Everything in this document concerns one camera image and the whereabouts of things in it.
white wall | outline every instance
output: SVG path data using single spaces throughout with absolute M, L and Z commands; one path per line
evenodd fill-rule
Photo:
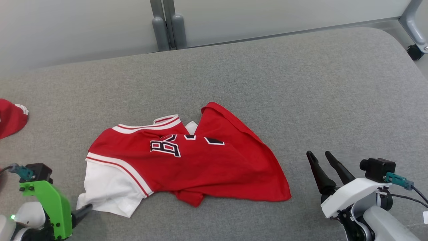
M 0 75 L 157 51 L 149 0 L 0 0 Z
M 188 46 L 401 16 L 410 0 L 174 0 Z
M 175 0 L 189 46 L 402 14 L 410 0 Z M 0 0 L 0 75 L 157 51 L 149 0 Z

teal connector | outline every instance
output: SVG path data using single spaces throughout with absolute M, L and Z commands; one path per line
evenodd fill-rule
M 412 190 L 412 186 L 415 184 L 414 182 L 408 181 L 406 178 L 398 176 L 392 172 L 386 173 L 385 181 L 404 187 L 406 190 Z
M 12 168 L 9 170 L 9 172 L 18 174 L 22 179 L 30 181 L 33 179 L 34 172 L 25 166 L 20 166 L 16 163 L 12 163 L 10 166 Z

chair caster wheel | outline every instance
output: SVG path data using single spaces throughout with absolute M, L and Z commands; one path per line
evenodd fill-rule
M 425 53 L 422 53 L 416 44 L 410 45 L 407 49 L 407 53 L 409 54 L 412 60 L 418 60 L 424 56 Z

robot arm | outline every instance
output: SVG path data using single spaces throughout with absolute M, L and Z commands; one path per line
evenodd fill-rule
M 72 212 L 68 199 L 52 185 L 52 170 L 43 163 L 12 164 L 9 171 L 21 177 L 23 196 L 36 196 L 39 202 L 25 203 L 14 217 L 0 215 L 0 241 L 65 240 L 92 210 L 88 204 Z
M 355 178 L 330 152 L 327 160 L 336 170 L 344 186 L 328 178 L 318 160 L 310 151 L 306 153 L 318 190 L 321 208 L 326 218 L 338 220 L 349 241 L 420 241 L 388 210 L 392 196 L 388 188 L 397 184 L 411 190 L 413 182 L 394 174 L 395 163 L 385 159 L 362 160 L 360 168 L 365 178 Z

red stripe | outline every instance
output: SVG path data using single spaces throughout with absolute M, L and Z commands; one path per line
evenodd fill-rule
M 138 186 L 141 188 L 141 190 L 143 191 L 143 193 L 148 197 L 148 195 L 147 195 L 147 193 L 146 193 L 146 191 L 144 190 L 144 188 L 140 185 L 140 183 L 137 181 L 137 179 L 127 170 L 127 169 L 125 169 L 123 166 L 121 166 L 121 165 L 119 165 L 119 164 L 117 164 L 117 163 L 111 163 L 111 162 L 106 162 L 106 161 L 102 161 L 102 160 L 98 160 L 98 159 L 95 159 L 95 158 L 92 158 L 92 157 L 86 157 L 86 158 L 88 158 L 88 159 L 91 159 L 91 160 L 94 160 L 94 161 L 97 161 L 97 162 L 102 162 L 102 163 L 108 163 L 108 164 L 113 164 L 113 165 L 116 165 L 116 166 L 118 166 L 118 167 L 120 167 L 120 168 L 122 168 L 123 170 L 125 170 L 133 179 L 134 179 L 134 181 L 138 184 Z
M 130 128 L 130 127 L 122 127 L 122 126 L 118 126 L 118 127 L 123 128 L 123 129 L 127 129 L 127 130 L 135 130 L 135 129 L 147 128 L 147 127 L 163 127 L 163 126 L 166 126 L 166 125 L 168 125 L 168 124 L 171 124 L 172 122 L 174 122 L 174 121 L 176 121 L 176 120 L 178 120 L 178 119 L 179 119 L 179 117 L 175 118 L 174 120 L 172 120 L 172 121 L 170 121 L 170 122 L 163 123 L 163 124 L 161 124 L 161 125 L 151 125 L 151 126 L 132 127 L 132 128 Z
M 162 120 L 157 120 L 155 123 L 162 122 L 162 121 L 166 121 L 166 120 L 169 120 L 169 119 L 171 119 L 171 118 L 173 118 L 173 117 L 168 117 L 168 118 L 165 118 L 165 119 L 162 119 Z

